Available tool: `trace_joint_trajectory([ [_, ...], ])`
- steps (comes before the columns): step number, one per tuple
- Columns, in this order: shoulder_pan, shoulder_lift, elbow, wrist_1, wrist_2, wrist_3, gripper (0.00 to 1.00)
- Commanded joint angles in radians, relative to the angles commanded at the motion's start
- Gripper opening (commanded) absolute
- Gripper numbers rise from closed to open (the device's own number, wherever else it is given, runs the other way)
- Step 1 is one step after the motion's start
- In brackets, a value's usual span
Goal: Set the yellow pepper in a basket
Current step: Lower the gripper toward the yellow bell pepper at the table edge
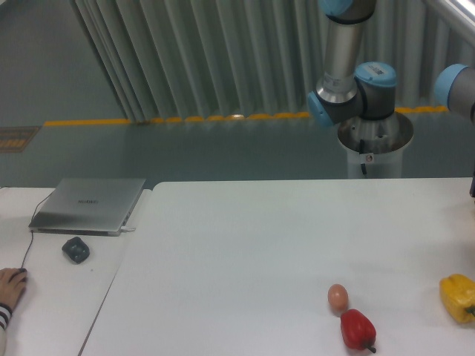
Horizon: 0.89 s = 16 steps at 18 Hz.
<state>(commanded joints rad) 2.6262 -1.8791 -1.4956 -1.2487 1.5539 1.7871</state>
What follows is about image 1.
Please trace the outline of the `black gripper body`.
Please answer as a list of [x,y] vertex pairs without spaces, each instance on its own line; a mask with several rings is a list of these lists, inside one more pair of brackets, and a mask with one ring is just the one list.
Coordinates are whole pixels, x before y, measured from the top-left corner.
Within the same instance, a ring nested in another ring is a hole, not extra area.
[[475,199],[475,177],[471,179],[471,185],[469,188],[469,195],[471,198]]

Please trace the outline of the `striped white sleeve forearm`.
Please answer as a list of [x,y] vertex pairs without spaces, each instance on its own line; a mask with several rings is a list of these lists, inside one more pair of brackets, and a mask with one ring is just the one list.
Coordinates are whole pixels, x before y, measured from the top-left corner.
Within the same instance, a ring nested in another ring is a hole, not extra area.
[[1,324],[1,334],[0,334],[0,355],[4,356],[6,345],[7,345],[7,327],[9,325],[12,315],[12,310],[10,307],[5,304],[0,305],[0,324]]

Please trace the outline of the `person's hand on mouse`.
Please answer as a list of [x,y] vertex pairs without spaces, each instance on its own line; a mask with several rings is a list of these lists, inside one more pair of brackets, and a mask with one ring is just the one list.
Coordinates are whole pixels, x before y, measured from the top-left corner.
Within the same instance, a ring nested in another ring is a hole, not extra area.
[[17,306],[27,284],[27,281],[23,283],[9,282],[10,277],[17,270],[18,268],[3,268],[1,270],[1,303],[10,307],[12,311]]

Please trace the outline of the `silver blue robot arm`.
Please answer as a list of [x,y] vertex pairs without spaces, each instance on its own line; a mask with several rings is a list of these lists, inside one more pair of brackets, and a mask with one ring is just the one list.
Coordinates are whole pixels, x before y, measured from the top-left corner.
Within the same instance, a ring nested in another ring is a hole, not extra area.
[[[424,1],[474,45],[474,1]],[[338,126],[350,179],[400,178],[413,124],[396,106],[396,71],[383,62],[356,66],[364,24],[376,1],[319,1],[330,20],[324,74],[308,93],[309,113],[321,126]],[[474,124],[474,68],[455,64],[437,77],[439,104]]]

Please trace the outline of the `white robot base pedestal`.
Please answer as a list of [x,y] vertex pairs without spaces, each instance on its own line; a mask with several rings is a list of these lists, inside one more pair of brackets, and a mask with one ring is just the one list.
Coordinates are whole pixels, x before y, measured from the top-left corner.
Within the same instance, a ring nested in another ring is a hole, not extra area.
[[413,139],[413,124],[401,113],[380,120],[360,117],[338,126],[350,179],[397,179],[402,176],[404,150]]

